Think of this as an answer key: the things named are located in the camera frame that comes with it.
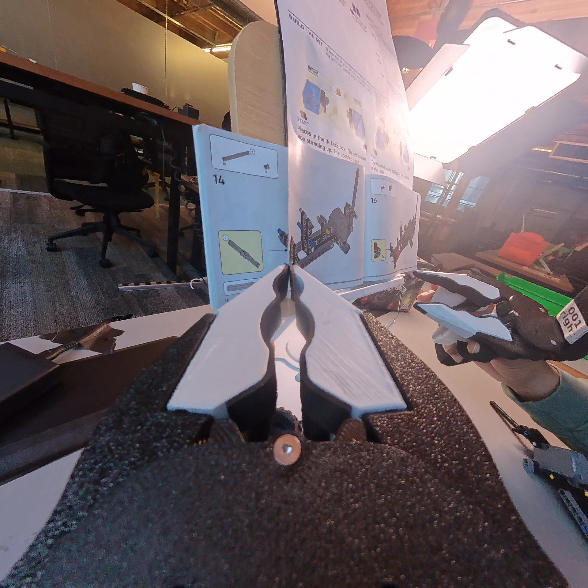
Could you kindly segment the white printed task sheet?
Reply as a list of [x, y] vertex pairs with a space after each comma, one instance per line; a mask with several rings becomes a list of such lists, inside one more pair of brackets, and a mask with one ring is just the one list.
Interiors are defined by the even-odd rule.
[[385, 1], [276, 1], [288, 142], [413, 186], [408, 101]]

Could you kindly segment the white book stand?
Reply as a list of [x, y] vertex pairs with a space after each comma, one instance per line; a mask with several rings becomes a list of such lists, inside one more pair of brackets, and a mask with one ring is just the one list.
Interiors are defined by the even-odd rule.
[[[246, 26], [233, 42], [229, 73], [232, 76], [229, 83], [232, 93], [230, 133], [288, 148], [285, 70], [279, 27], [261, 21]], [[208, 276], [201, 281], [209, 290]], [[365, 289], [379, 292], [384, 290], [379, 289], [380, 286], [384, 284], [372, 283]]]

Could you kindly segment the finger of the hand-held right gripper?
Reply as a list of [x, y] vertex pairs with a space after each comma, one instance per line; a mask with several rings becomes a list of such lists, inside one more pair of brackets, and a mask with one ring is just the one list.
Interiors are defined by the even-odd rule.
[[416, 270], [415, 276], [426, 282], [445, 288], [445, 290], [455, 295], [462, 296], [478, 307], [497, 303], [502, 297], [500, 290], [496, 286], [462, 273]]
[[416, 303], [416, 309], [439, 324], [432, 338], [435, 343], [452, 345], [458, 341], [467, 341], [475, 334], [512, 341], [511, 332], [498, 319], [495, 304], [480, 308], [482, 316], [466, 310], [456, 310], [441, 303]]

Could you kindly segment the toy truck box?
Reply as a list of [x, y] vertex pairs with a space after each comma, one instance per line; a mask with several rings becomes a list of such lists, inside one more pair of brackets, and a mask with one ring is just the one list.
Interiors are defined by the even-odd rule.
[[424, 281], [413, 272], [405, 274], [402, 285], [375, 293], [369, 303], [370, 308], [377, 311], [408, 312], [415, 303], [417, 295], [423, 289]]

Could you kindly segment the cluttered background workbench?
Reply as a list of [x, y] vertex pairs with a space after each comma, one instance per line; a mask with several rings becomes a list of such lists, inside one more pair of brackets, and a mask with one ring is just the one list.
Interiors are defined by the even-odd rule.
[[485, 271], [500, 270], [519, 277], [562, 295], [573, 297], [587, 286], [587, 248], [581, 251], [562, 245], [555, 249], [554, 244], [546, 242], [541, 254], [543, 257], [527, 265], [501, 257], [499, 251], [511, 237], [512, 231], [496, 231], [494, 225], [473, 230], [473, 221], [466, 214], [465, 220], [457, 224], [449, 237], [433, 246], [433, 256], [447, 258], [452, 254], [464, 261], [438, 261], [445, 268], [460, 268], [468, 263], [487, 266]]

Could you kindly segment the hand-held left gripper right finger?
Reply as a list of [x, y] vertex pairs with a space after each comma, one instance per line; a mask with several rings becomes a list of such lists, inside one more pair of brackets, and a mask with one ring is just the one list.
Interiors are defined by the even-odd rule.
[[304, 270], [292, 268], [304, 430], [338, 430], [349, 418], [407, 404], [373, 342], [362, 312]]

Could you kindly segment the dark long office desk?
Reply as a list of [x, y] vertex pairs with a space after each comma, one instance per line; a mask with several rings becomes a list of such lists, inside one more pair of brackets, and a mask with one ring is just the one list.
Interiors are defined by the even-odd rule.
[[10, 53], [1, 53], [1, 97], [40, 112], [110, 123], [134, 136], [161, 140], [171, 160], [166, 264], [178, 263], [180, 174], [195, 170], [193, 127], [198, 120], [74, 77]]

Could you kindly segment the grey desk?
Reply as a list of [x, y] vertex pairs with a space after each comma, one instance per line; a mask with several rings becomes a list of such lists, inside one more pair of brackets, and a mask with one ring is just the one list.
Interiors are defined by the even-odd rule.
[[567, 587], [449, 389], [364, 322], [413, 410], [280, 466], [235, 425], [164, 412], [202, 318], [101, 421], [1, 587]]

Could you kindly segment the bright light panel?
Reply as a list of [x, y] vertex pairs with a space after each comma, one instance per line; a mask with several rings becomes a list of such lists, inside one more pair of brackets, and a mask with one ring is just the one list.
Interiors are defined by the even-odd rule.
[[577, 82], [587, 56], [531, 25], [485, 13], [460, 45], [443, 45], [406, 90], [416, 177], [503, 131]]

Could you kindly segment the building instruction booklet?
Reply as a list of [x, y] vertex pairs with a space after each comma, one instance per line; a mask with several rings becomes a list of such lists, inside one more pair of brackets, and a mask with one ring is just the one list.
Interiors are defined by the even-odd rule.
[[420, 197], [401, 183], [323, 143], [287, 148], [206, 125], [194, 143], [214, 308], [283, 263], [359, 290], [351, 299], [416, 269]]

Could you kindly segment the green storage bin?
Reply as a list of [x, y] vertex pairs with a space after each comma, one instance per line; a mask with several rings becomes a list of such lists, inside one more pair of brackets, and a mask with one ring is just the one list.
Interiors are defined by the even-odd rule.
[[547, 310], [548, 314], [553, 317], [557, 316], [563, 307], [571, 301], [571, 298], [568, 296], [539, 286], [520, 277], [508, 276], [505, 272], [499, 273], [496, 276], [496, 279], [540, 303], [540, 305]]

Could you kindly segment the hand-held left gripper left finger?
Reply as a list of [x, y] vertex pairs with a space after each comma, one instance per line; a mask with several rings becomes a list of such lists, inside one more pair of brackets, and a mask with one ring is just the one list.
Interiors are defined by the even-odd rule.
[[289, 266], [278, 266], [216, 313], [168, 401], [169, 410], [230, 418], [268, 430], [276, 409], [275, 351]]

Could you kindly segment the grey and black brick chassis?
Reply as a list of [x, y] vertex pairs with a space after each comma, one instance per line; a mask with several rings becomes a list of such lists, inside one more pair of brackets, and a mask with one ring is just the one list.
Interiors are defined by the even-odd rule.
[[533, 445], [533, 457], [523, 460], [525, 471], [551, 482], [587, 537], [587, 458], [582, 453], [551, 445], [539, 430], [516, 423], [496, 402], [489, 404], [513, 432]]

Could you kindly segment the black office chair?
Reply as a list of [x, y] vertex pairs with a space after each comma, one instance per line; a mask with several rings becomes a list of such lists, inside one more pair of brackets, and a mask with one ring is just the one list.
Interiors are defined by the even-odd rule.
[[156, 247], [141, 238], [139, 229], [121, 224], [121, 213], [151, 208], [154, 200], [143, 190], [148, 174], [138, 157], [129, 132], [119, 126], [72, 115], [40, 113], [43, 157], [49, 192], [56, 198], [77, 201], [76, 214], [102, 215], [100, 222], [83, 223], [73, 231], [48, 237], [46, 249], [58, 250], [58, 239], [101, 232], [99, 265], [110, 268], [107, 246], [119, 234], [148, 248], [157, 257]]

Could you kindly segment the orange red container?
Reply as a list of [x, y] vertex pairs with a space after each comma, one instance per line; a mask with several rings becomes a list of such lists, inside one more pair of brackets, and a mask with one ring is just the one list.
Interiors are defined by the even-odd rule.
[[529, 266], [540, 258], [551, 243], [533, 232], [512, 232], [498, 251], [498, 256], [522, 266]]

